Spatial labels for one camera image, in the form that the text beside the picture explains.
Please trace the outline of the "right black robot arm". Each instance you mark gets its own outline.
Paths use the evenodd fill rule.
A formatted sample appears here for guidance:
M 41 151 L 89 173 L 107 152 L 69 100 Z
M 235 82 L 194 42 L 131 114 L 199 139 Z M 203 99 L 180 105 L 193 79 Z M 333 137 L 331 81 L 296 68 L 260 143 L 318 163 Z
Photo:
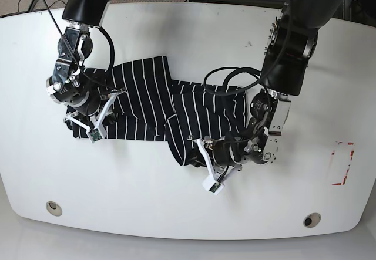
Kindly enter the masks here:
M 115 100 L 123 93 L 109 81 L 115 64 L 115 47 L 102 22 L 111 0 L 68 0 L 62 18 L 68 22 L 59 31 L 58 58 L 46 81 L 50 98 L 67 106 L 64 123 L 78 137 L 91 142 L 105 139 L 107 126 L 115 123 Z M 109 44 L 110 60 L 105 70 L 84 65 L 93 49 L 90 29 L 97 28 Z

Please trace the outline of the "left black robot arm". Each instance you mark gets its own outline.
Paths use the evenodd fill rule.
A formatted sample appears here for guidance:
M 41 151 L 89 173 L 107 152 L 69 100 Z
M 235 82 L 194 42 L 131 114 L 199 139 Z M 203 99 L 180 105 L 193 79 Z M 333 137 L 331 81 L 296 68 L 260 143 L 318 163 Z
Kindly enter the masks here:
M 342 0 L 288 0 L 280 18 L 272 25 L 261 70 L 250 67 L 230 67 L 221 89 L 209 89 L 221 98 L 225 114 L 238 127 L 237 134 L 219 139 L 195 139 L 199 150 L 196 161 L 208 170 L 203 182 L 207 191 L 218 193 L 232 174 L 241 171 L 243 164 L 272 163 L 278 152 L 282 129 L 288 118 L 290 96 L 300 94 L 304 75 L 323 27 Z M 261 91 L 250 104 L 251 119 L 243 126 L 234 117 L 227 98 L 229 81 L 246 73 L 261 85 Z

